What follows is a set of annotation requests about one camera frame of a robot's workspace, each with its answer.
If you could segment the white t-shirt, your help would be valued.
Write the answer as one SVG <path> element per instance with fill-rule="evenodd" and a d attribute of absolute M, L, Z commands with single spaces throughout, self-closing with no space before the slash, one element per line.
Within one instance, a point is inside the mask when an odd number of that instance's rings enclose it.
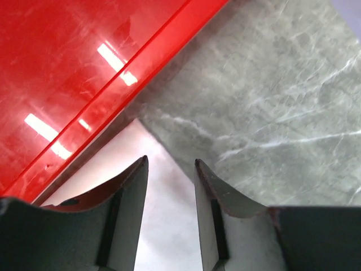
<path fill-rule="evenodd" d="M 148 185 L 135 270 L 201 270 L 195 191 L 163 145 L 137 119 L 120 131 L 43 205 L 58 205 L 121 173 L 141 156 Z"/>

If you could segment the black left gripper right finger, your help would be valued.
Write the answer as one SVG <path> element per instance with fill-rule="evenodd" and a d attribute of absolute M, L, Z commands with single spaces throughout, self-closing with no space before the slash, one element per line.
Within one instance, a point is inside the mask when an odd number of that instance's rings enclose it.
<path fill-rule="evenodd" d="M 359 270 L 360 208 L 264 206 L 195 161 L 204 270 Z"/>

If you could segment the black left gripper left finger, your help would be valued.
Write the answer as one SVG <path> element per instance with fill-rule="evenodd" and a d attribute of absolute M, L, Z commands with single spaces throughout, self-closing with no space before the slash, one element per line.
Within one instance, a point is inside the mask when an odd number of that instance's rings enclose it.
<path fill-rule="evenodd" d="M 59 205 L 1 198 L 2 270 L 133 270 L 148 159 Z"/>

